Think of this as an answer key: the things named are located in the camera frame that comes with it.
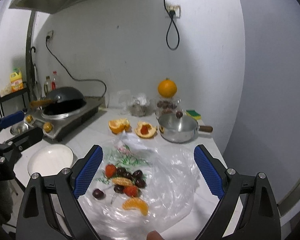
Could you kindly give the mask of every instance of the white plate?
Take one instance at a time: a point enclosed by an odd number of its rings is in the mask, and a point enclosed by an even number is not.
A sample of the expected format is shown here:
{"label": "white plate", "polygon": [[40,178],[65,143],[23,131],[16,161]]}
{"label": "white plate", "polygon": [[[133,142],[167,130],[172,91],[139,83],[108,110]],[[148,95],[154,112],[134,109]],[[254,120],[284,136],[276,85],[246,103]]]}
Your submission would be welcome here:
{"label": "white plate", "polygon": [[71,168],[74,156],[72,150],[63,144],[53,144],[37,151],[28,162],[28,173],[41,176],[58,174],[63,168]]}

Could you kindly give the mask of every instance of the power cord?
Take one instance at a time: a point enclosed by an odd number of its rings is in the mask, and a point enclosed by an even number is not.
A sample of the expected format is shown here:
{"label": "power cord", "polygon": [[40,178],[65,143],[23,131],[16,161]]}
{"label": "power cord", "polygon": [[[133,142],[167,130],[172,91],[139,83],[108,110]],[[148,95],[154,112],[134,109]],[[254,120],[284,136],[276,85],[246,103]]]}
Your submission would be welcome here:
{"label": "power cord", "polygon": [[96,82],[100,82],[102,83],[104,86],[105,86],[105,91],[103,92],[102,96],[101,97],[104,97],[106,92],[107,92],[107,85],[100,79],[77,79],[77,78],[74,78],[70,72],[67,70],[67,68],[61,63],[61,61],[57,58],[56,55],[54,55],[51,50],[49,49],[48,47],[48,40],[50,39],[50,36],[46,36],[46,47],[48,49],[48,51],[50,52],[50,54],[55,57],[55,59],[60,63],[60,65],[66,70],[66,72],[68,73],[68,75],[74,80],[74,81],[78,81],[78,82],[89,82],[89,81],[96,81]]}
{"label": "power cord", "polygon": [[13,226],[13,225],[11,225],[11,224],[8,224],[8,223],[3,223],[3,225],[6,225],[6,226],[9,226],[9,227],[12,227],[12,228],[15,228],[15,229],[17,229],[17,227],[16,227],[16,226]]}
{"label": "power cord", "polygon": [[[171,49],[172,51],[175,51],[178,47],[179,47],[179,44],[180,44],[180,34],[179,34],[179,31],[178,31],[178,28],[173,20],[173,17],[176,15],[176,12],[174,10],[171,10],[171,11],[168,11],[167,9],[167,6],[166,6],[166,0],[163,0],[163,5],[164,5],[164,9],[166,10],[167,14],[169,15],[170,19],[171,19],[171,22],[170,22],[170,25],[169,25],[169,28],[168,28],[168,31],[167,31],[167,35],[166,35],[166,42],[167,42],[167,46],[169,49]],[[178,44],[175,48],[171,48],[170,45],[169,45],[169,42],[168,42],[168,34],[169,34],[169,31],[170,31],[170,28],[171,28],[171,24],[173,23],[176,31],[177,31],[177,35],[178,35]]]}

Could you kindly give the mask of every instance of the yellow bottle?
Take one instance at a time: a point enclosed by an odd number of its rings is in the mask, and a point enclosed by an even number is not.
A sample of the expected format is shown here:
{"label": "yellow bottle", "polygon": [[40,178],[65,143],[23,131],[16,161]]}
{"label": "yellow bottle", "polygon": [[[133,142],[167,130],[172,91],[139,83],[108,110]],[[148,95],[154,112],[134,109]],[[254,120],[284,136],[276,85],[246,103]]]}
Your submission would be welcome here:
{"label": "yellow bottle", "polygon": [[10,82],[12,92],[23,89],[21,69],[19,71],[16,68],[13,69],[13,73],[10,74]]}

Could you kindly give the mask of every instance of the stove knob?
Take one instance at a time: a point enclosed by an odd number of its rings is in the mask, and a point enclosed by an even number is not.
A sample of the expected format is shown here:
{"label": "stove knob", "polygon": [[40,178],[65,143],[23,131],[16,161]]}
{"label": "stove knob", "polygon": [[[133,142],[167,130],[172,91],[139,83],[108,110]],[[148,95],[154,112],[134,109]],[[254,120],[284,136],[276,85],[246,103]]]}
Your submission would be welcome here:
{"label": "stove knob", "polygon": [[31,123],[32,120],[33,120],[32,115],[29,114],[29,115],[26,117],[26,121],[27,121],[28,123]]}
{"label": "stove knob", "polygon": [[50,133],[53,129],[52,127],[52,124],[50,122],[46,122],[44,125],[43,125],[43,129],[46,133]]}

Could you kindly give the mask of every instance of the metal screw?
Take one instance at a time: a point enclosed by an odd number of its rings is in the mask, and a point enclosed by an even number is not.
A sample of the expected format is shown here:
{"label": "metal screw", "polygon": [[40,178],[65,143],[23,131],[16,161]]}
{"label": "metal screw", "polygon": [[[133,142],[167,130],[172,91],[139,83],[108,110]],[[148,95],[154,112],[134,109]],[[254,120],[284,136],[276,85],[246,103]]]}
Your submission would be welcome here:
{"label": "metal screw", "polygon": [[230,175],[233,175],[233,174],[235,174],[235,169],[229,168],[229,169],[227,169],[227,172],[228,172]]}
{"label": "metal screw", "polygon": [[64,168],[61,170],[61,173],[65,175],[68,174],[69,172],[70,172],[70,168]]}
{"label": "metal screw", "polygon": [[39,174],[38,173],[34,173],[31,175],[31,178],[32,179],[37,179],[39,177]]}
{"label": "metal screw", "polygon": [[258,175],[259,175],[259,177],[261,179],[265,179],[266,178],[266,175],[263,172],[260,172]]}

